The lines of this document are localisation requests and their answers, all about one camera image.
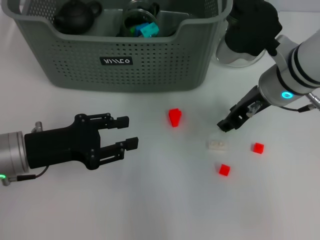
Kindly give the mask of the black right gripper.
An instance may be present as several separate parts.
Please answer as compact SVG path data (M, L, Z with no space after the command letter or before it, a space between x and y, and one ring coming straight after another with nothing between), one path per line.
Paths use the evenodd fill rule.
M262 96L259 87L254 86L231 109L229 116L217 123L221 131L227 133L239 129L249 118L270 107L271 104Z

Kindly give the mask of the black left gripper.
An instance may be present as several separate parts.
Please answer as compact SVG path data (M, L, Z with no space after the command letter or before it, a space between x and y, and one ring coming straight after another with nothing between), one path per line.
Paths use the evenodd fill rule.
M138 137L101 148L99 130L129 127L129 117L114 118L110 113L78 114L74 122L63 128L29 133L24 136L26 158L31 169L78 161L89 170L100 163L123 160L125 151L138 148Z

